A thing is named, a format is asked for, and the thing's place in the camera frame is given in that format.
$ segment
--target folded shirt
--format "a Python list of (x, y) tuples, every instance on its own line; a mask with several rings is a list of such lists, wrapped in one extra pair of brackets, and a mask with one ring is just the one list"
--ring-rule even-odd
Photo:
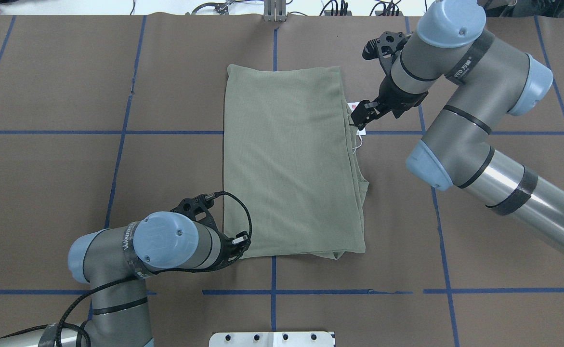
[[(262, 72), (228, 67), (224, 190), (253, 222), (244, 257), (364, 253), (368, 182), (353, 147), (356, 127), (339, 67)], [(224, 229), (247, 230), (243, 209), (224, 198)]]

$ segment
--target silver metal tube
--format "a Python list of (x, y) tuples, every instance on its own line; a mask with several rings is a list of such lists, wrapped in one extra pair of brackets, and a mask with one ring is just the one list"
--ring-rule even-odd
[(512, 215), (533, 227), (540, 239), (564, 253), (564, 191), (539, 177), (530, 200)]
[[(483, 173), (464, 190), (493, 207), (518, 188), (524, 171), (521, 164), (496, 151)], [(531, 226), (537, 237), (564, 253), (564, 191), (539, 176), (530, 198), (511, 215)]]
[[(18, 336), (0, 338), (0, 347), (38, 347), (38, 342), (44, 330), (37, 330)], [(77, 345), (77, 332), (64, 328), (61, 331), (61, 343), (64, 347)]]
[(494, 157), (483, 173), (464, 190), (487, 206), (494, 206), (515, 191), (523, 175), (523, 165), (495, 151)]

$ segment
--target white label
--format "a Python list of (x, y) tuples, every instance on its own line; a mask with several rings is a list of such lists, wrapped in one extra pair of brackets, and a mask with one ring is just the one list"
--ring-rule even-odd
[[(350, 112), (352, 112), (355, 108), (357, 108), (357, 105), (359, 105), (359, 103), (348, 103), (348, 107), (350, 107)], [(365, 132), (365, 128), (363, 128), (363, 130), (357, 130), (357, 135), (361, 135), (364, 136), (367, 133)]]

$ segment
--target light blue joint cap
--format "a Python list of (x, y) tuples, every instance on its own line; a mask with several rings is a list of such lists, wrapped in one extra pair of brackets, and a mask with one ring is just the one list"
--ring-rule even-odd
[(91, 242), (93, 242), (93, 239), (97, 237), (97, 234), (104, 230), (108, 229), (103, 229), (95, 233), (79, 237), (76, 241), (74, 241), (72, 247), (70, 247), (70, 251), (68, 251), (68, 269), (72, 272), (72, 277), (74, 277), (74, 279), (79, 283), (89, 283), (87, 279), (85, 279), (85, 274), (83, 272), (85, 255), (87, 254), (87, 250), (89, 249)]
[(432, 150), (422, 140), (406, 160), (406, 167), (415, 176), (438, 190), (445, 191), (453, 185), (451, 177), (440, 164)]
[(150, 214), (134, 231), (134, 250), (145, 263), (172, 268), (185, 263), (196, 252), (198, 229), (185, 215), (172, 212)]
[(522, 114), (532, 110), (548, 93), (553, 83), (553, 73), (545, 65), (538, 62), (532, 55), (528, 55), (530, 59), (530, 69), (528, 69), (528, 78), (526, 85), (522, 90), (519, 100), (508, 114), (513, 116), (521, 116)]
[(476, 0), (436, 0), (419, 20), (417, 33), (432, 46), (457, 48), (476, 40), (485, 21), (485, 11)]

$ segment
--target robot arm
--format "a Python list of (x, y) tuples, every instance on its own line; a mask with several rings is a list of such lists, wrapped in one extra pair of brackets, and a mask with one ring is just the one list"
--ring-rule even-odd
[(368, 42), (363, 57), (379, 58), (387, 75), (379, 96), (362, 101), (352, 119), (361, 129), (389, 111), (398, 118), (444, 75), (459, 87), (407, 168), (438, 190), (456, 185), (495, 213), (517, 217), (564, 253), (564, 191), (486, 142), (506, 114), (521, 116), (545, 96), (552, 73), (484, 29), (485, 22), (473, 0), (441, 0), (409, 38), (385, 32)]
[[(244, 207), (249, 232), (231, 239), (218, 230), (209, 208), (221, 195)], [(197, 220), (202, 214), (205, 217)], [(184, 199), (171, 212), (152, 213), (140, 222), (80, 237), (68, 253), (72, 276), (91, 288), (107, 286), (91, 295), (93, 319), (81, 325), (91, 346), (153, 347), (144, 279), (167, 271), (219, 270), (237, 261), (250, 243), (247, 208), (226, 192)], [(57, 327), (2, 338), (0, 347), (53, 347)], [(65, 328), (60, 334), (64, 347), (87, 346), (81, 334)]]

